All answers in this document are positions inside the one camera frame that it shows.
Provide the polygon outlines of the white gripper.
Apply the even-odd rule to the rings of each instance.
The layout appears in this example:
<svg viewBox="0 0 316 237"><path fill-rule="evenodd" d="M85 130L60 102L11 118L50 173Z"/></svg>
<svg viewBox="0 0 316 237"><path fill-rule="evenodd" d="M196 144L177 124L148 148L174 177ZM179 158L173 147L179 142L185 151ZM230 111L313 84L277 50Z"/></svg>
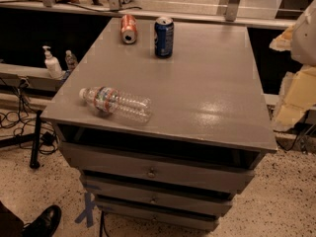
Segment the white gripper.
<svg viewBox="0 0 316 237"><path fill-rule="evenodd" d="M288 131L316 105L316 0L305 9L295 26L285 29L272 40L270 49L291 51L291 58L303 65L296 72L286 72L273 113L273 129Z"/></svg>

